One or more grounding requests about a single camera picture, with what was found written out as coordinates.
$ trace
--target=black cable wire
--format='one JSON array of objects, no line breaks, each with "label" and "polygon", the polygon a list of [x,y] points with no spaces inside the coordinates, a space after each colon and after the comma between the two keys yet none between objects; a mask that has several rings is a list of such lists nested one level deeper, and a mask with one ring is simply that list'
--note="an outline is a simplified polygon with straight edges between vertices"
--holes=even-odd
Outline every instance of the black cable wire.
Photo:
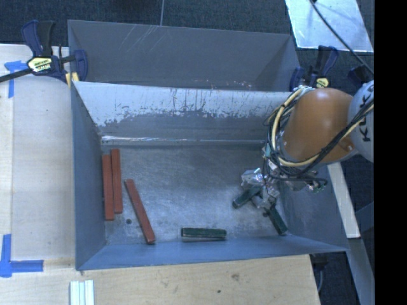
[{"label": "black cable wire", "polygon": [[322,16],[321,12],[318,10],[316,7],[315,3],[312,0],[309,0],[310,4],[314,8],[314,10],[317,12],[318,16],[320,16],[321,20],[325,23],[326,27],[329,28],[329,30],[336,36],[337,39],[340,40],[340,42],[353,54],[353,56],[363,65],[366,67],[366,69],[374,76],[373,70],[369,67],[369,65],[363,61],[359,55],[356,54],[356,52],[342,39],[342,37],[332,28],[332,26],[327,22],[327,20]]},{"label": "black cable wire", "polygon": [[[282,113],[281,118],[287,111],[292,109],[292,104],[297,103],[298,99],[299,98],[297,97],[296,99],[292,100],[289,105],[286,105],[284,107],[284,112]],[[278,110],[282,106],[278,107],[276,110],[273,111],[273,113],[269,117],[269,121],[268,121],[269,129],[267,131],[266,149],[267,149],[267,147],[270,149],[270,156],[267,156],[266,158],[270,159],[272,161],[272,163],[275,164],[279,168],[279,170],[283,174],[287,175],[288,177],[301,179],[301,180],[309,180],[310,177],[309,177],[309,175],[307,175],[307,173],[309,171],[311,171],[313,168],[315,168],[315,166],[317,166],[326,157],[326,155],[328,155],[332,151],[332,149],[339,143],[339,141],[342,138],[344,138],[345,134],[347,134],[348,131],[357,122],[359,122],[360,120],[362,120],[362,118],[365,118],[369,113],[372,112],[373,109],[371,109],[370,111],[368,111],[368,110],[373,105],[373,103],[374,103],[374,101],[372,99],[369,102],[367,102],[363,108],[359,109],[358,113],[353,117],[353,119],[348,123],[348,125],[343,130],[341,130],[339,133],[337,133],[337,135],[327,144],[327,146],[325,146],[324,148],[321,149],[320,153],[318,154],[318,157],[316,157],[315,160],[313,160],[308,166],[306,166],[302,170],[300,170],[299,168],[296,168],[296,167],[281,165],[279,158],[283,159],[285,161],[291,161],[291,160],[283,157],[283,155],[280,155],[279,151],[275,150],[272,147],[273,145],[271,142],[270,135],[271,135],[272,127],[273,127],[275,118],[277,116]],[[281,130],[281,126],[280,126],[280,123],[278,123],[278,125],[279,125],[279,128],[278,128],[278,132],[279,132]]]}]

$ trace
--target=scratch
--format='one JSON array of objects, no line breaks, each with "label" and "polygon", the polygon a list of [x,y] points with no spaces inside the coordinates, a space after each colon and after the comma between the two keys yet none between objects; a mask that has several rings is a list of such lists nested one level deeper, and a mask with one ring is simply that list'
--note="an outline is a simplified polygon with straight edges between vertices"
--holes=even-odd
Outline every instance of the scratch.
[{"label": "scratch", "polygon": [[143,42],[147,36],[149,36],[152,32],[156,29],[154,27],[150,27],[126,52],[133,50],[134,47],[141,41]]},{"label": "scratch", "polygon": [[162,37],[160,37],[160,39],[153,45],[153,47],[150,49],[150,51],[153,51],[154,48],[156,47],[156,45],[158,45],[159,42],[162,41],[162,39],[166,36],[166,34],[164,34]]},{"label": "scratch", "polygon": [[125,41],[127,41],[128,37],[130,36],[130,34],[134,31],[135,27],[137,25],[134,25],[132,30],[130,32],[128,32],[128,34],[126,35],[126,37],[124,38],[124,40],[121,42],[120,47],[119,47],[119,51],[121,50],[121,47],[123,46],[123,44],[125,43]]}]

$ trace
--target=red stick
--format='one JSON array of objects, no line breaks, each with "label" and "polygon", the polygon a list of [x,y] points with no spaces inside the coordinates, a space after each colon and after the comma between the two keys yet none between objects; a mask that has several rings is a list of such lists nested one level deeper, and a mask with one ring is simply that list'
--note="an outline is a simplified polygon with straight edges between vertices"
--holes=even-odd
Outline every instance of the red stick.
[{"label": "red stick", "polygon": [[146,243],[153,244],[155,242],[154,231],[147,217],[146,210],[144,209],[144,206],[141,202],[140,194],[135,188],[134,181],[132,179],[126,179],[125,186],[127,193],[130,196],[130,201],[132,202],[135,215],[139,220],[139,224],[144,238],[146,239]]},{"label": "red stick", "polygon": [[108,154],[102,155],[104,218],[114,220],[112,163]]},{"label": "red stick", "polygon": [[123,212],[123,198],[121,196],[120,150],[112,149],[111,157],[112,157],[114,213],[121,214]]}]

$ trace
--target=small object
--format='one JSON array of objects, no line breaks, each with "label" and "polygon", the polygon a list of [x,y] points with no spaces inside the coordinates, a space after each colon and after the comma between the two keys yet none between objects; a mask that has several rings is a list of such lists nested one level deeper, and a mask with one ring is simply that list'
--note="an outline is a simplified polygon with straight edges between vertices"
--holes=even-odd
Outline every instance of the small object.
[{"label": "small object", "polygon": [[245,190],[240,196],[235,198],[232,202],[232,205],[235,209],[240,208],[245,205],[253,196],[259,194],[261,186],[252,186],[250,189]]},{"label": "small object", "polygon": [[181,228],[181,236],[186,238],[224,240],[226,230],[219,228]]},{"label": "small object", "polygon": [[305,70],[302,67],[295,68],[294,73],[290,79],[290,87],[289,87],[290,92],[292,92],[294,88],[298,87],[299,85],[301,85],[303,83],[304,71]]},{"label": "small object", "polygon": [[268,215],[268,218],[273,223],[273,226],[275,230],[278,232],[279,235],[286,235],[288,232],[288,228],[286,226],[286,223],[282,220],[279,212],[275,208],[275,203],[272,204],[269,210],[266,211],[266,214]]},{"label": "small object", "polygon": [[123,213],[123,198],[121,191],[121,168],[120,168],[120,150],[111,150],[112,158],[112,177],[113,177],[113,199],[114,199],[114,213]]},{"label": "small object", "polygon": [[70,305],[94,305],[95,291],[93,280],[71,281],[69,284]]},{"label": "small object", "polygon": [[134,181],[132,179],[125,179],[125,186],[146,243],[153,244],[155,242],[155,234],[147,217],[146,209],[144,209],[144,205],[142,204],[140,194],[135,188]]},{"label": "small object", "polygon": [[104,218],[114,220],[112,162],[109,154],[102,155]]},{"label": "small object", "polygon": [[356,86],[361,87],[363,84],[371,81],[367,68],[364,65],[351,68],[348,72],[348,79]]}]

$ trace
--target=yellow cable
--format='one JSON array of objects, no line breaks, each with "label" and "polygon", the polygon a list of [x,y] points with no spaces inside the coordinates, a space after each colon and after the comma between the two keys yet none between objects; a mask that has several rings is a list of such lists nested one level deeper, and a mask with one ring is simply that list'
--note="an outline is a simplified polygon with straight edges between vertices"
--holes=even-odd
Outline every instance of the yellow cable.
[{"label": "yellow cable", "polygon": [[[273,122],[273,128],[272,128],[272,147],[274,150],[276,150],[275,147],[275,136],[277,133],[277,124],[280,121],[281,118],[281,114],[284,112],[284,109],[289,105],[289,103],[297,97],[297,95],[299,95],[304,88],[300,88],[298,90],[295,91],[295,93],[293,93],[292,95],[289,96],[289,98],[279,107],[278,113],[274,119]],[[372,110],[374,108],[374,104],[372,104],[364,113],[366,114],[367,112],[370,112],[370,110]],[[345,138],[347,137],[353,130],[354,128],[356,128],[360,122],[364,121],[364,118],[362,118],[361,120],[359,120],[357,123],[355,123],[354,125],[352,125],[349,130],[344,134],[344,136],[342,137]],[[312,163],[318,156],[319,156],[320,152],[318,152],[317,154],[315,154],[314,156],[312,156],[311,158],[306,159],[305,161],[300,161],[300,162],[291,162],[291,161],[286,161],[284,159],[282,159],[281,157],[278,156],[278,160],[280,162],[281,165],[283,166],[287,166],[287,167],[301,167],[301,166],[305,166],[308,165],[310,163]]]}]

